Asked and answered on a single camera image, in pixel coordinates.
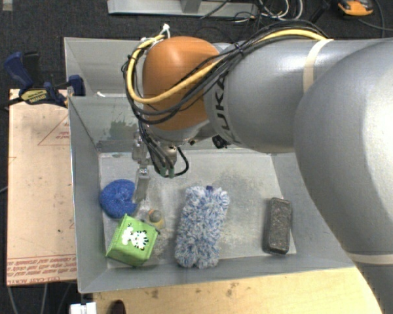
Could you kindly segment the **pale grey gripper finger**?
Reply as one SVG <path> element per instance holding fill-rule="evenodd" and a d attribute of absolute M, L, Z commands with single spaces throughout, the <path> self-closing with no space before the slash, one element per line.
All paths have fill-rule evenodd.
<path fill-rule="evenodd" d="M 147 167 L 140 167 L 136 173 L 135 191 L 132 196 L 132 202 L 140 204 L 147 197 L 149 188 L 150 173 Z"/>

